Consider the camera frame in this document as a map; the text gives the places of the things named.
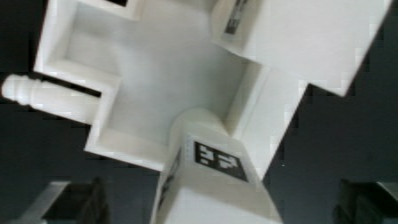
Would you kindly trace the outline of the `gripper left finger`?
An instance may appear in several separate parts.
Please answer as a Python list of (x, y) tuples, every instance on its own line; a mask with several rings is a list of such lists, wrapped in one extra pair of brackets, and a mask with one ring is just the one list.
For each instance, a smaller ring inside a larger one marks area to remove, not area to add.
[(53, 181), (10, 224), (109, 224), (104, 185)]

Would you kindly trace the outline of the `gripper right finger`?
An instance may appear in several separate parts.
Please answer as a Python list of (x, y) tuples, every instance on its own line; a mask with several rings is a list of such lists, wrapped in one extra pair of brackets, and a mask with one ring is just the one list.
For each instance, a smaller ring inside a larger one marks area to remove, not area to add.
[(339, 182), (333, 224), (398, 224), (398, 182)]

